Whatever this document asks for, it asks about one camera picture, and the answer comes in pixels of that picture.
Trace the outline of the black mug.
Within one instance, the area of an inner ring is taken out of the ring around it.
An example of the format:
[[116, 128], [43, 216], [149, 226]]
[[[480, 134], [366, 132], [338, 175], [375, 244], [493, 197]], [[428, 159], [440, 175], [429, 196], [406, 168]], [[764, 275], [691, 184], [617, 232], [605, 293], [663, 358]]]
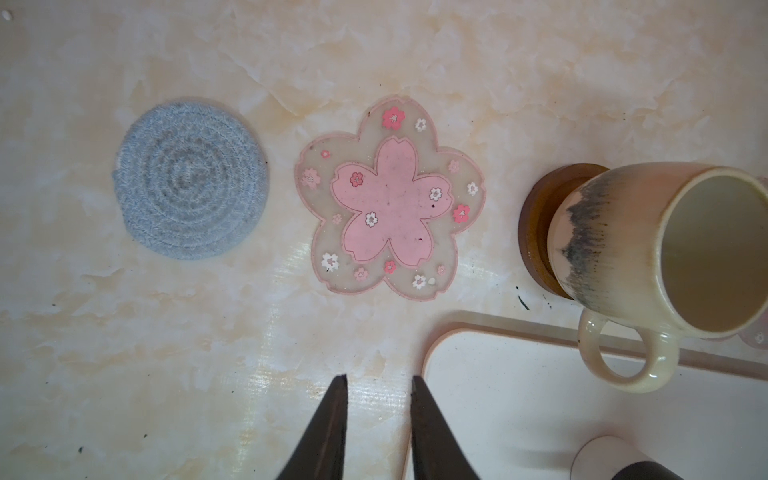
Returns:
[[571, 466], [570, 479], [682, 480], [682, 477], [625, 440], [601, 436], [579, 450]]

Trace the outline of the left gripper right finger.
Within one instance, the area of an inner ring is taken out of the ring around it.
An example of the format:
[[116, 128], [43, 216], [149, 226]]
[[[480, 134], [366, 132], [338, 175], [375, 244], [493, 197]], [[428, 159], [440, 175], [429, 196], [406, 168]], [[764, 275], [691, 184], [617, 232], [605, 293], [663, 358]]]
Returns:
[[421, 376], [412, 379], [410, 417], [416, 480], [479, 479]]

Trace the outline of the beige mug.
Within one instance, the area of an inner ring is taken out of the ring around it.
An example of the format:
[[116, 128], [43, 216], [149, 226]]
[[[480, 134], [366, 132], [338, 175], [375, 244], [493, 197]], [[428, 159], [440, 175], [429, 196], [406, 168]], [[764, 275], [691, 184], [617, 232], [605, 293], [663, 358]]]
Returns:
[[[588, 369], [617, 389], [652, 392], [673, 376], [682, 339], [726, 338], [766, 311], [767, 190], [731, 167], [610, 169], [559, 205], [547, 251], [558, 283], [582, 306], [577, 342]], [[632, 376], [601, 355], [610, 322], [644, 343]]]

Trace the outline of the grey round coaster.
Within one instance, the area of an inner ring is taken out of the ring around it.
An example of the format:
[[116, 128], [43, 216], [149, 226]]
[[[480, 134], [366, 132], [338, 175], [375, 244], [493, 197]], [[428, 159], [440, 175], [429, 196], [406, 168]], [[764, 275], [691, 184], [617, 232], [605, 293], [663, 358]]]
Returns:
[[269, 193], [252, 129], [209, 102], [159, 104], [128, 129], [112, 173], [126, 231], [155, 253], [200, 260], [240, 244]]

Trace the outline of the pink flower coaster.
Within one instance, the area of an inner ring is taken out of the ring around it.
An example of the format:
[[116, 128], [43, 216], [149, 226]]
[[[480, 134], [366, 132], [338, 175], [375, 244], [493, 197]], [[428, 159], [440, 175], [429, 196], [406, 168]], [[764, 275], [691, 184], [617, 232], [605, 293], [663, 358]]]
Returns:
[[311, 262], [338, 294], [387, 285], [428, 301], [456, 275], [456, 237], [486, 199], [478, 165], [441, 146], [416, 101], [393, 96], [369, 108], [356, 133], [311, 141], [295, 167], [297, 191], [318, 219]]

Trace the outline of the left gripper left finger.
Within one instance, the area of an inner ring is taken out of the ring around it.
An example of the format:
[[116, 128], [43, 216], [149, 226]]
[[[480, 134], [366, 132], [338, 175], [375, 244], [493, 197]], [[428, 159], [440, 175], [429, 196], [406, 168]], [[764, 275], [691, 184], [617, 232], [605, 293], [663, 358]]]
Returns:
[[347, 377], [338, 375], [329, 385], [278, 479], [341, 480], [347, 418]]

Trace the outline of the brown wooden round coaster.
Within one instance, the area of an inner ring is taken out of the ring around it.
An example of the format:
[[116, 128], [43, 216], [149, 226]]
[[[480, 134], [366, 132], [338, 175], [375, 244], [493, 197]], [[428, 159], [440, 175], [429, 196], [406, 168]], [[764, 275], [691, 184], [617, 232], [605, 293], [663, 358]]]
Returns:
[[523, 203], [517, 230], [520, 254], [533, 280], [552, 294], [572, 299], [558, 283], [549, 260], [551, 221], [568, 195], [606, 171], [608, 168], [591, 163], [560, 167], [539, 179]]

